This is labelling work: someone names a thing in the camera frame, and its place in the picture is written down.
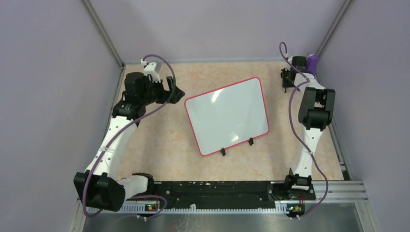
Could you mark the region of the pink framed whiteboard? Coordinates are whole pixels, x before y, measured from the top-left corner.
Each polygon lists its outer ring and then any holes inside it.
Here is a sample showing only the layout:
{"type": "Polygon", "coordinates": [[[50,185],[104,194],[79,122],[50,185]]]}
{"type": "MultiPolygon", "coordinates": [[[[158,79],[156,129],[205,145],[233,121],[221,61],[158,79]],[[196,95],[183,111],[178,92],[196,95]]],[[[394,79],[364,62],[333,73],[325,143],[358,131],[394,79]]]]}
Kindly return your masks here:
{"type": "Polygon", "coordinates": [[[248,143],[270,130],[259,77],[191,96],[184,106],[202,156],[248,143]]]}

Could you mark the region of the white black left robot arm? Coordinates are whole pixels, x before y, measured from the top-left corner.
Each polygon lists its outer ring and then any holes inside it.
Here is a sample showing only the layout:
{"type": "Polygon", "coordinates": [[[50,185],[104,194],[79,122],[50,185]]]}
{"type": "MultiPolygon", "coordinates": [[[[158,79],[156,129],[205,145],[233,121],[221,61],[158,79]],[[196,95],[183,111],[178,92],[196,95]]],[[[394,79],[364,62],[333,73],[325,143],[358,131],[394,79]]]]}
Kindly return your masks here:
{"type": "Polygon", "coordinates": [[[124,91],[114,106],[108,131],[93,161],[84,172],[77,172],[73,183],[83,209],[118,211],[125,200],[139,195],[144,200],[155,194],[153,177],[135,173],[130,177],[117,178],[117,169],[127,144],[140,122],[167,104],[178,103],[185,95],[176,86],[176,78],[155,82],[150,74],[132,72],[126,75],[124,91]]]}

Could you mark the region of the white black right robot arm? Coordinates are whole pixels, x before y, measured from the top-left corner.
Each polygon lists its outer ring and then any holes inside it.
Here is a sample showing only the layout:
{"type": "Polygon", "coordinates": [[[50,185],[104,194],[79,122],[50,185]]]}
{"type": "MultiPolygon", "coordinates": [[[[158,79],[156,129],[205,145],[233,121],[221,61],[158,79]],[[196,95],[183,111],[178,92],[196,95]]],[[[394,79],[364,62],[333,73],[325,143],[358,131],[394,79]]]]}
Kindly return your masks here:
{"type": "Polygon", "coordinates": [[[289,67],[282,69],[281,78],[285,87],[295,87],[302,94],[298,122],[302,125],[299,160],[286,176],[283,192],[289,199],[297,199],[303,191],[309,191],[312,181],[314,155],[324,130],[332,121],[336,93],[322,86],[315,77],[318,56],[285,55],[289,67]]]}

